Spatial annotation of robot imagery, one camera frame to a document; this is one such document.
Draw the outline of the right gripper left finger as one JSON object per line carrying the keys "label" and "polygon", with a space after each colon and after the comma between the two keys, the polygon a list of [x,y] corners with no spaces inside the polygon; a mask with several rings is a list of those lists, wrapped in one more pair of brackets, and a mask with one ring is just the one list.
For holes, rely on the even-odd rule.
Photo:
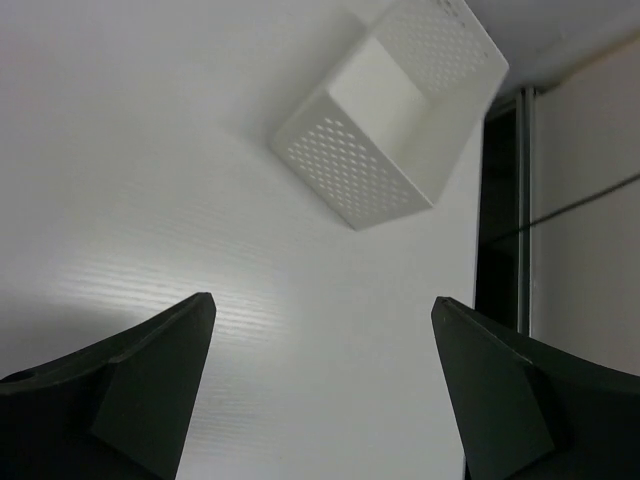
{"label": "right gripper left finger", "polygon": [[199,292],[2,378],[2,478],[176,478],[215,317]]}

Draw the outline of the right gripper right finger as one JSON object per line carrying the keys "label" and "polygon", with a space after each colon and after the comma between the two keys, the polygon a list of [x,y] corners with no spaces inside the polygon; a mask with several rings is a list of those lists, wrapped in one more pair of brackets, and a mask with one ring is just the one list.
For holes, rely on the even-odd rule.
{"label": "right gripper right finger", "polygon": [[638,377],[450,297],[436,299],[431,318],[472,478],[638,478]]}

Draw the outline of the white perforated box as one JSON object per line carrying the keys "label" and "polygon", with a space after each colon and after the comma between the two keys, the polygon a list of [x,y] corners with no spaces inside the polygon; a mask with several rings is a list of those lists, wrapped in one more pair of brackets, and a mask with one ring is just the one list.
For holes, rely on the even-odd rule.
{"label": "white perforated box", "polygon": [[271,146],[350,227],[435,206],[509,65],[463,1],[397,1]]}

